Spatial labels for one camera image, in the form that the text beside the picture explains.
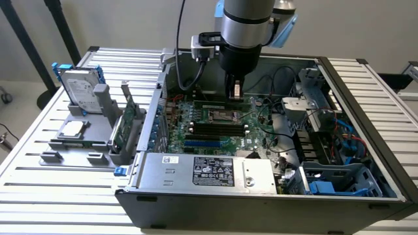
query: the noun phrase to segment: floor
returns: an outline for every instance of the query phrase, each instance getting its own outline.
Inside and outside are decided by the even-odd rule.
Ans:
[[[39,114],[35,99],[46,90],[45,85],[41,82],[0,81],[0,86],[13,96],[13,101],[9,104],[0,101],[0,123],[19,138]],[[0,126],[0,134],[3,132],[5,129]],[[10,135],[7,135],[6,140],[13,145],[15,144],[15,140]],[[7,153],[0,149],[0,163],[6,155]]]

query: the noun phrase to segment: slotted aluminum surface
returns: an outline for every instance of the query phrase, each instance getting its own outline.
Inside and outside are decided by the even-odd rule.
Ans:
[[[105,48],[85,61],[90,66],[94,63],[104,65],[98,60],[105,61],[102,56],[108,56],[102,68],[108,83],[114,84],[112,98],[118,96],[121,80],[129,78],[129,81],[142,82],[140,76],[144,75],[138,72],[126,76],[114,73],[124,66],[130,70],[140,68],[134,63],[141,63],[142,53],[152,54],[150,58],[158,57],[157,51]],[[67,97],[59,89],[0,166],[0,234],[208,234],[136,228],[113,196],[114,189],[126,184],[126,179],[114,179],[109,169],[38,165],[38,153],[46,148],[46,141],[67,115],[66,105]],[[355,234],[415,235],[416,220],[415,214],[401,221],[380,221]]]

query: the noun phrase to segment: warning label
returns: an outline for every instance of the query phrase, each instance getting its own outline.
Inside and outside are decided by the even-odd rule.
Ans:
[[[194,157],[194,185],[233,187],[233,162],[230,158]]]

